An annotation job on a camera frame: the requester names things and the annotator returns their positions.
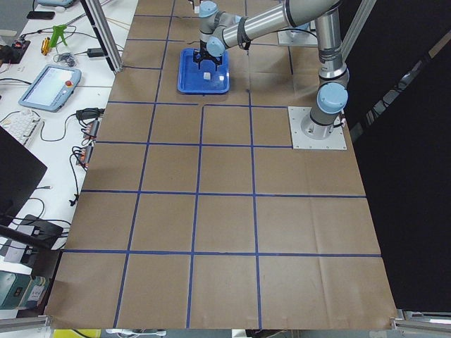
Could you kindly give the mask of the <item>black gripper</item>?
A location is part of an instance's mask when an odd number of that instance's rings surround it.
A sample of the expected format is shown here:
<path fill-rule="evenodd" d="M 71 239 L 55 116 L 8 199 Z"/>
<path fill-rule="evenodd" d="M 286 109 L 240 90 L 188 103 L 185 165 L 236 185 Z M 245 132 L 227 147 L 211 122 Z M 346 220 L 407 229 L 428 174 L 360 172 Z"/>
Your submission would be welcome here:
<path fill-rule="evenodd" d="M 197 64 L 197 68 L 201 69 L 202 61 L 212 61 L 215 64 L 215 71 L 218 72 L 223 64 L 223 57 L 212 56 L 206 49 L 206 42 L 200 40 L 199 48 L 193 50 L 192 60 Z"/>

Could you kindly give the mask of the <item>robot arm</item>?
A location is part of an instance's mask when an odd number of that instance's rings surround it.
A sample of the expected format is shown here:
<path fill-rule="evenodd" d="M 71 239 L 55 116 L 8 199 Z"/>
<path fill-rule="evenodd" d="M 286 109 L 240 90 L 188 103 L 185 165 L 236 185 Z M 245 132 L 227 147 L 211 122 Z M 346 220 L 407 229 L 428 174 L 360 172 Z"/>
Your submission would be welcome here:
<path fill-rule="evenodd" d="M 252 41 L 276 34 L 281 46 L 306 46 L 315 37 L 319 53 L 319 81 L 316 103 L 301 121 L 303 133 L 316 140 L 332 135 L 336 118 L 347 104 L 349 71 L 342 54 L 339 1 L 283 1 L 251 17 L 220 11 L 213 1 L 193 1 L 200 19 L 200 47 L 193 61 L 222 63 L 226 50 L 238 46 L 247 50 Z"/>

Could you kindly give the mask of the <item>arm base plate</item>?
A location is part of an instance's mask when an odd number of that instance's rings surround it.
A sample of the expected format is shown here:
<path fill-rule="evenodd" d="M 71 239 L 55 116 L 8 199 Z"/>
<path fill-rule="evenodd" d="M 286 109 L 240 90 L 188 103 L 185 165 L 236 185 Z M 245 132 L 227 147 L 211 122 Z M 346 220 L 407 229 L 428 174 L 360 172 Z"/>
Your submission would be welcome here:
<path fill-rule="evenodd" d="M 277 32 L 278 44 L 281 46 L 301 46 L 314 48 L 318 46 L 316 35 L 310 31 L 286 30 Z"/>
<path fill-rule="evenodd" d="M 288 106 L 292 148 L 295 150 L 346 151 L 344 127 L 337 116 L 331 125 L 317 125 L 311 107 Z"/>

